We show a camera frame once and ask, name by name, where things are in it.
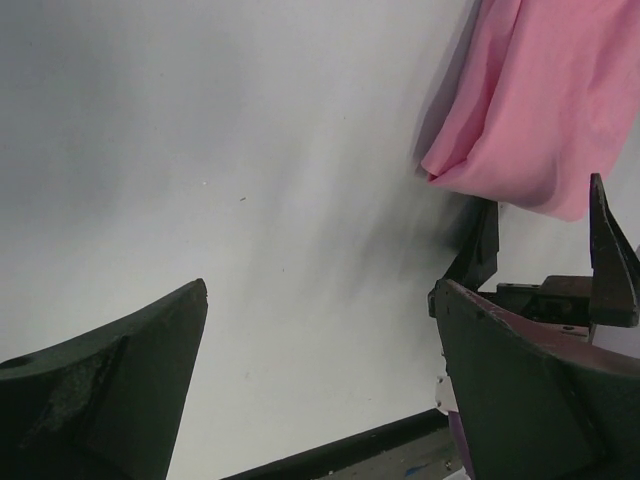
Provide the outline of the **pink t shirt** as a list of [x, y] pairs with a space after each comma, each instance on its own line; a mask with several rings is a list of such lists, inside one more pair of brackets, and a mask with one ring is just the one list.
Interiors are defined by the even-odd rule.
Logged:
[[564, 221], [639, 112], [635, 1], [485, 1], [428, 182]]

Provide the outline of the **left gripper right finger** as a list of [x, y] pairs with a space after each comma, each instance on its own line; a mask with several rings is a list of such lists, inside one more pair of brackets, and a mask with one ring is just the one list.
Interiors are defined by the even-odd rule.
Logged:
[[477, 479], [636, 479], [639, 361], [451, 280], [435, 317]]

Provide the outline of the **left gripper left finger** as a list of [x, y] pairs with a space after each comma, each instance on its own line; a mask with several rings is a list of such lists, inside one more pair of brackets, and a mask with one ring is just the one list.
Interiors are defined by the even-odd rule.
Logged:
[[4, 479], [164, 479], [207, 316], [197, 279], [1, 364]]

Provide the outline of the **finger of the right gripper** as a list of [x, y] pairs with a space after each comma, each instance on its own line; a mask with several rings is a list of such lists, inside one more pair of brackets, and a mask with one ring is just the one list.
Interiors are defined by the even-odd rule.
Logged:
[[499, 205], [481, 199], [473, 227], [443, 278], [478, 290], [497, 272]]
[[639, 325], [639, 258], [609, 207], [602, 177], [590, 176], [589, 312], [593, 323], [620, 328]]

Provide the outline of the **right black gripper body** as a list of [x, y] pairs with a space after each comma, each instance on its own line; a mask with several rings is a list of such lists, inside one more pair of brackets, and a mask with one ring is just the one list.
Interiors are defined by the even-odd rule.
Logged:
[[494, 292], [483, 292], [482, 296], [564, 335], [592, 340], [591, 289], [591, 277], [552, 275], [540, 285], [500, 283]]

